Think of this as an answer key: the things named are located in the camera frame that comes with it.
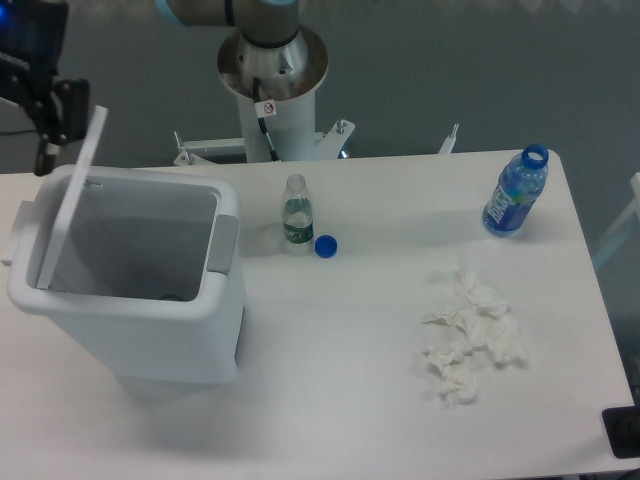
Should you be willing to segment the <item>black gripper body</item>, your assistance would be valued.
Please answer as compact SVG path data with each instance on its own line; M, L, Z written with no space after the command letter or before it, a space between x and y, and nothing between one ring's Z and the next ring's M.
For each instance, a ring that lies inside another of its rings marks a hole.
M66 1L1 3L1 100L53 105L68 18Z

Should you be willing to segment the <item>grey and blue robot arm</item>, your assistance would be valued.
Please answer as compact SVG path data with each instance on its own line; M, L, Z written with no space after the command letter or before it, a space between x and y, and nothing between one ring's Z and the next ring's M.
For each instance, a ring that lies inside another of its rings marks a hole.
M300 30L296 1L158 1L168 21L232 26L251 44L275 49ZM55 167L61 147L87 135L90 84L58 72L70 5L67 1L1 3L1 98L18 105L39 136L33 173Z

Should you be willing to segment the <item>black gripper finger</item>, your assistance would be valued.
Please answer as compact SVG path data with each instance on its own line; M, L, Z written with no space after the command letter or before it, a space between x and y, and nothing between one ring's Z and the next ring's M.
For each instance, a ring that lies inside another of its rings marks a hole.
M50 92L36 102L34 125L39 135L36 176L51 173L60 149L86 136L89 100L88 80L55 77Z

